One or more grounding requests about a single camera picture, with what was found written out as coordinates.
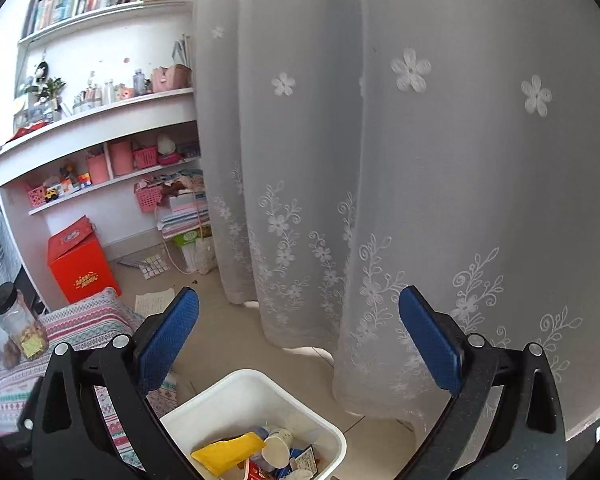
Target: paper cup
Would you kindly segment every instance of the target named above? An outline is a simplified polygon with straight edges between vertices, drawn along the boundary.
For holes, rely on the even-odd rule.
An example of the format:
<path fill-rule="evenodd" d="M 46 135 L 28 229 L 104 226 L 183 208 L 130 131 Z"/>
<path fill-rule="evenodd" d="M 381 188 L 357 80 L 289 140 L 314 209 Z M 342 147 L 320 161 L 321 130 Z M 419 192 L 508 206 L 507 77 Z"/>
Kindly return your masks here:
<path fill-rule="evenodd" d="M 261 452 L 263 459 L 277 469 L 286 467 L 289 464 L 289 448 L 293 438 L 291 432 L 284 428 L 269 433 Z"/>

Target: box lid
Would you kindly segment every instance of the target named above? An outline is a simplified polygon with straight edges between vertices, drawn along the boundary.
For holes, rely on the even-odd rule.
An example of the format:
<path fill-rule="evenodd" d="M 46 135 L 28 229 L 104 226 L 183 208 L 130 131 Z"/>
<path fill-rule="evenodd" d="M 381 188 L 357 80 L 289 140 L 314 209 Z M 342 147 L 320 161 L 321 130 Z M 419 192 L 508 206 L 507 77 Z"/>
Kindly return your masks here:
<path fill-rule="evenodd" d="M 67 251 L 73 249 L 87 236 L 93 233 L 91 222 L 86 216 L 71 224 L 66 229 L 49 238 L 46 249 L 46 262 L 50 264 Z"/>

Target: handwritten note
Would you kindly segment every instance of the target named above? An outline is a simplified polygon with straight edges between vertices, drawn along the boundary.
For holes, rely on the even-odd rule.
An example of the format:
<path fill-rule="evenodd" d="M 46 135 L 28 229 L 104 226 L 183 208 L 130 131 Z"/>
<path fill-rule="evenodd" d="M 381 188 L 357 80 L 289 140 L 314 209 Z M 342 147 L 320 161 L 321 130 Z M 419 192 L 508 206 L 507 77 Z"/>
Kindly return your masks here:
<path fill-rule="evenodd" d="M 149 292 L 142 296 L 136 296 L 134 310 L 143 317 L 160 314 L 169 306 L 173 298 L 175 298 L 175 292 L 172 288 L 163 292 Z"/>

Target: blue gripper pad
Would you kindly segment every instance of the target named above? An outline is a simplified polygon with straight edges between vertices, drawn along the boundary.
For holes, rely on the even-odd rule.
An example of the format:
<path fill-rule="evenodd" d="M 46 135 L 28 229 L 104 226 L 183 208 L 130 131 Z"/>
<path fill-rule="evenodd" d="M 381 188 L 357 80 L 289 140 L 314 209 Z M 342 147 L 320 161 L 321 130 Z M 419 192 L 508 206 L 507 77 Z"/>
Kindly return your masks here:
<path fill-rule="evenodd" d="M 198 295 L 181 291 L 165 311 L 165 317 L 138 358 L 138 390 L 146 395 L 162 386 L 180 349 L 198 320 Z"/>
<path fill-rule="evenodd" d="M 398 300 L 400 319 L 438 387 L 455 396 L 462 387 L 460 356 L 440 330 L 431 307 L 423 301 L 413 285 L 404 288 Z"/>

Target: white trash bin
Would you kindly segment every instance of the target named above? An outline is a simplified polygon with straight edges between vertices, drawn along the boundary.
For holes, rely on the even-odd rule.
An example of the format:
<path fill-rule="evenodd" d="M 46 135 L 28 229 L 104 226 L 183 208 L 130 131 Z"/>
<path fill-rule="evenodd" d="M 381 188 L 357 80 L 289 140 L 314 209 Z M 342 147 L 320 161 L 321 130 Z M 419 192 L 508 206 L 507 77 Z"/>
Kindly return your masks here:
<path fill-rule="evenodd" d="M 192 451 L 250 426 L 287 428 L 293 447 L 314 446 L 320 458 L 314 480 L 328 480 L 347 452 L 338 428 L 256 370 L 227 375 L 160 421 L 191 463 Z"/>

